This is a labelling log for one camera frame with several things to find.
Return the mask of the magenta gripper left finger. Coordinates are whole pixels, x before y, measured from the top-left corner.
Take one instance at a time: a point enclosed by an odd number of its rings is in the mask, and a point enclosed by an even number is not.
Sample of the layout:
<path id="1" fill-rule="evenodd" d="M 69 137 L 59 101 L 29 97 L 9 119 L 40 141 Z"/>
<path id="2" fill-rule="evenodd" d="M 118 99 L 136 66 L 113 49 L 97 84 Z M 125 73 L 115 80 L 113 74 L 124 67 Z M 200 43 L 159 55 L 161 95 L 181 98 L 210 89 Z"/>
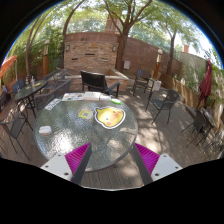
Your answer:
<path id="1" fill-rule="evenodd" d="M 92 154 L 92 144 L 84 144 L 66 155 L 56 154 L 42 169 L 79 185 Z"/>

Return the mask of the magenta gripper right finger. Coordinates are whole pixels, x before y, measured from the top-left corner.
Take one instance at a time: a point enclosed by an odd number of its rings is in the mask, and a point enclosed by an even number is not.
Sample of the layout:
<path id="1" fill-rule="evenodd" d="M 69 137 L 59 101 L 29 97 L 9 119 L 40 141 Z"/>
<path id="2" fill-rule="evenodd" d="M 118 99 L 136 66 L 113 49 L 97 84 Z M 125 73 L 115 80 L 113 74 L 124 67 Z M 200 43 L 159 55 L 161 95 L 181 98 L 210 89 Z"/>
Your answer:
<path id="1" fill-rule="evenodd" d="M 142 181 L 145 185 L 182 169 L 168 154 L 157 154 L 135 143 L 132 150 Z"/>

